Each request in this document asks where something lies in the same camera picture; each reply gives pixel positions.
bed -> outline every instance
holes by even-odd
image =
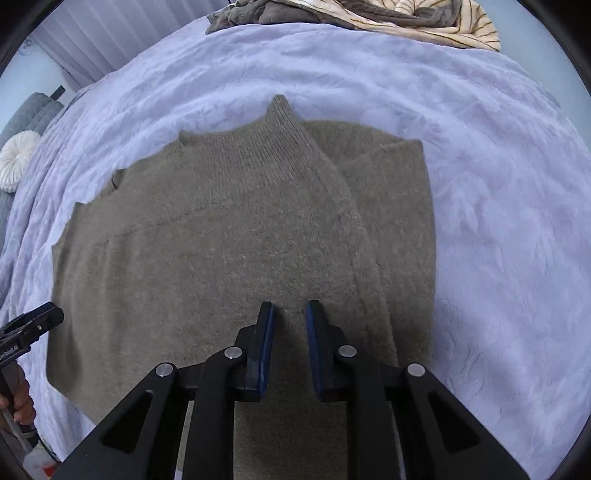
[[[51,246],[114,170],[181,129],[253,121],[283,93],[303,119],[422,140],[437,230],[430,368],[533,480],[549,478],[591,413],[591,154],[555,97],[488,51],[330,25],[206,27],[160,41],[52,122],[8,221],[0,322],[50,298]],[[48,385],[46,349],[22,365],[64,458],[93,425]]]

knit fabric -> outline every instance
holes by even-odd
[[[75,207],[53,252],[66,318],[50,333],[48,379],[99,422],[158,363],[204,361],[272,301],[269,388],[236,405],[235,478],[342,479],[344,406],[314,397],[306,302],[390,364],[393,330],[412,332],[404,355],[424,358],[434,252],[418,141],[301,124],[276,97],[236,130],[181,132]]]

